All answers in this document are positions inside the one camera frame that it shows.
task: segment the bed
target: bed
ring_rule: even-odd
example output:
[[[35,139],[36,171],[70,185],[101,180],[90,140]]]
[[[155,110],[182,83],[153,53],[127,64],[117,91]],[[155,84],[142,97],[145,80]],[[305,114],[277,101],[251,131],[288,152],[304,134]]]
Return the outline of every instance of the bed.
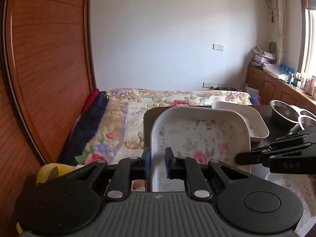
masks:
[[[121,88],[101,92],[78,121],[63,163],[87,165],[106,160],[109,164],[117,164],[123,158],[140,156],[144,149],[144,113],[152,108],[211,105],[214,101],[250,105],[249,98],[248,93],[234,91]],[[143,191],[144,186],[143,181],[137,180],[132,187]]]

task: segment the tray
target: tray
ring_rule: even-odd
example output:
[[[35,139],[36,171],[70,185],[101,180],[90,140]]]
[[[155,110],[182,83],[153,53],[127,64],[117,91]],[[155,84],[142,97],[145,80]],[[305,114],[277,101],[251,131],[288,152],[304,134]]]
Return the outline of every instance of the tray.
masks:
[[[269,129],[260,113],[250,106],[216,101],[212,104],[214,109],[231,110],[239,113],[249,128],[250,141],[262,141],[269,136]]]
[[[234,111],[177,106],[157,117],[150,136],[152,191],[184,191],[182,180],[166,177],[164,152],[171,147],[175,156],[193,157],[198,163],[220,160],[246,172],[235,156],[250,150],[247,124]]]
[[[295,232],[304,237],[316,223],[316,201],[312,191],[311,181],[307,175],[290,175],[269,173],[267,181],[278,184],[294,192],[303,202],[303,216]]]

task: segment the silver screw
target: silver screw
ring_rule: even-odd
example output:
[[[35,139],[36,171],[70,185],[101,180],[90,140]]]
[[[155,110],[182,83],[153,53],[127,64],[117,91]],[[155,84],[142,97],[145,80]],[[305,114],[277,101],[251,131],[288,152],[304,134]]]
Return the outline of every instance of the silver screw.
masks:
[[[194,196],[198,198],[207,198],[210,196],[210,193],[206,190],[197,190],[194,192]]]
[[[119,198],[123,197],[123,193],[121,191],[114,190],[114,191],[109,191],[107,193],[107,196],[112,198],[112,199],[119,199]]]

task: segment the white logo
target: white logo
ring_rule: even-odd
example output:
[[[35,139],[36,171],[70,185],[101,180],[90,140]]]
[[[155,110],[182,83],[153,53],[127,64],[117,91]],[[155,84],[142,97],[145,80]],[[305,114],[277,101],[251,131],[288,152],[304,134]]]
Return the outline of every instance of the white logo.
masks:
[[[161,199],[161,198],[163,198],[163,196],[162,196],[161,194],[156,194],[154,197],[155,197],[156,199]]]

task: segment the gray gripper base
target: gray gripper base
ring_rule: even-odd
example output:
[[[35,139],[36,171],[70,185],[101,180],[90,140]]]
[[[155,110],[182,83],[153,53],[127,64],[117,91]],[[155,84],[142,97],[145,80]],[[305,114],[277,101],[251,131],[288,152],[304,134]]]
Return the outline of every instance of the gray gripper base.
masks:
[[[38,237],[25,232],[23,237]],[[85,228],[67,237],[255,237],[227,225],[207,202],[185,192],[132,192],[127,200],[109,203]],[[297,237],[294,231],[270,237]]]

